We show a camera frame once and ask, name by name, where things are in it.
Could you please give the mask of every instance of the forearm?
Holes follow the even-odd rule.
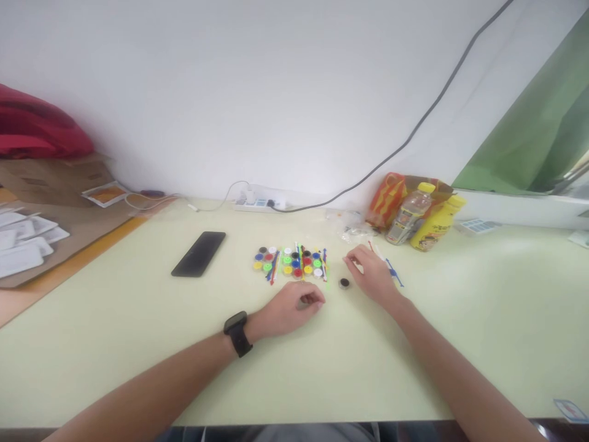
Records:
[[[384,306],[472,442],[543,441],[533,425],[404,297]]]
[[[231,338],[217,333],[111,391],[47,440],[152,441],[235,359]]]

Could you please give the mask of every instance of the smartwatch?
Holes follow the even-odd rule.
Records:
[[[247,313],[239,312],[225,321],[225,326],[223,327],[223,333],[231,337],[233,347],[239,357],[245,356],[251,349],[253,349],[253,345],[249,343],[245,336],[244,325],[246,322]]]

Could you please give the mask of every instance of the window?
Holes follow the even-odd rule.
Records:
[[[589,11],[452,185],[508,195],[566,193],[588,170]]]

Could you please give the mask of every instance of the light yellow desk surface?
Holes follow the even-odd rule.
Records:
[[[445,419],[451,414],[393,321],[354,287],[351,248],[325,211],[195,213],[178,202],[0,330],[0,427],[56,427],[127,379],[262,307],[260,246],[326,247],[327,304],[304,328],[256,345],[178,420],[182,425]],[[171,270],[205,230],[227,237],[205,275]],[[451,231],[428,254],[375,242],[432,324],[528,417],[589,411],[589,250],[568,231]]]

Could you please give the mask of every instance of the plastic bottle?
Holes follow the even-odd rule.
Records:
[[[420,183],[417,190],[411,192],[403,201],[393,225],[387,233],[387,241],[396,246],[407,239],[411,227],[428,211],[431,206],[431,193],[436,186],[430,183]]]
[[[443,237],[454,223],[454,215],[466,204],[466,200],[458,195],[452,195],[442,208],[425,220],[417,233],[411,238],[411,245],[427,252]]]

